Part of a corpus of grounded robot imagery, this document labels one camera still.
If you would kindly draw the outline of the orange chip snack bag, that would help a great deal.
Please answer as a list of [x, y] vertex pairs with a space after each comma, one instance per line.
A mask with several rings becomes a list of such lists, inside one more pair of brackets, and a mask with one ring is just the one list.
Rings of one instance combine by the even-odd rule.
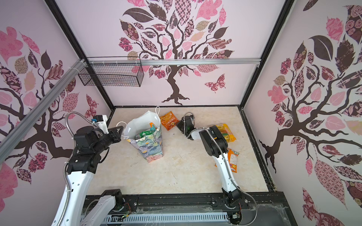
[[179, 120], [176, 118], [176, 116], [173, 114], [172, 111], [161, 116], [160, 120], [161, 120], [161, 124], [166, 128], [167, 131], [174, 128], [179, 122]]

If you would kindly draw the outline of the orange white snack bag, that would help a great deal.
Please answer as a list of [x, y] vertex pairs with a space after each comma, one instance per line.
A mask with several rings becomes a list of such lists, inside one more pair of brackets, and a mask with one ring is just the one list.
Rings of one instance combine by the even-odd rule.
[[155, 124], [154, 123], [150, 123], [150, 127], [152, 128], [152, 129], [154, 129], [154, 130], [156, 130], [157, 129], [157, 127], [155, 126]]

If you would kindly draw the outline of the light green snack bag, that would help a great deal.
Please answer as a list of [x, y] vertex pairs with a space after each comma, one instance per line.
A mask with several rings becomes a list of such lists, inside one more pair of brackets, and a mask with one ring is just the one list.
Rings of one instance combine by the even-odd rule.
[[145, 136], [148, 136], [148, 135], [150, 135], [152, 133], [153, 132], [151, 132], [151, 131], [143, 131], [143, 132], [140, 132], [140, 133], [136, 134], [134, 139], [138, 140], [138, 139], [143, 138]]

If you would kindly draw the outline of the patterned paper bag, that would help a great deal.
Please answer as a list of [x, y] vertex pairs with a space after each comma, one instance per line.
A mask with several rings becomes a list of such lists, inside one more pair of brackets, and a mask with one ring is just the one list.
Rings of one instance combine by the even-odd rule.
[[[159, 117], [160, 107], [156, 106], [154, 111], [147, 111], [142, 116], [131, 120], [125, 124], [122, 138], [127, 140], [148, 163], [156, 161], [164, 156], [162, 125]], [[150, 123], [157, 127], [156, 132], [135, 140], [135, 135], [150, 129]]]

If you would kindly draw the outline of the teal snack bag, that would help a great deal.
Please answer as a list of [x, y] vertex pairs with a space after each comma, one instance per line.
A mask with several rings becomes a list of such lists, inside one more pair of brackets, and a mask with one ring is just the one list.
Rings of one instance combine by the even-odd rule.
[[146, 136], [148, 136], [148, 135], [151, 135], [151, 134], [153, 134], [154, 132], [156, 132], [156, 130], [150, 128], [150, 129], [146, 130], [144, 133], [145, 133]]

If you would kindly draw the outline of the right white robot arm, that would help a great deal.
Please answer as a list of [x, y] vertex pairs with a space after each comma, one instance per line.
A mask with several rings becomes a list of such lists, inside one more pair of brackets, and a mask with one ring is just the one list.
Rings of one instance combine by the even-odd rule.
[[228, 142], [218, 127], [213, 125], [208, 128], [197, 128], [194, 114], [187, 112], [178, 122], [177, 128], [187, 139], [202, 141], [207, 154], [214, 159], [220, 174], [224, 203], [227, 207], [233, 208], [242, 198], [243, 192], [232, 174], [228, 158]]

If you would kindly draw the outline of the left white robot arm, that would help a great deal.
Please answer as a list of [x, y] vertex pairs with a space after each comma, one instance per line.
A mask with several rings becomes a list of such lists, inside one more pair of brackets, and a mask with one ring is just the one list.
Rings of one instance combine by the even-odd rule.
[[66, 187], [52, 225], [99, 226], [114, 209], [121, 208], [125, 200], [120, 189], [105, 190], [90, 212], [82, 213], [86, 195], [102, 163], [101, 153], [121, 141], [123, 126], [108, 129], [86, 126], [74, 134], [75, 148], [63, 170]]

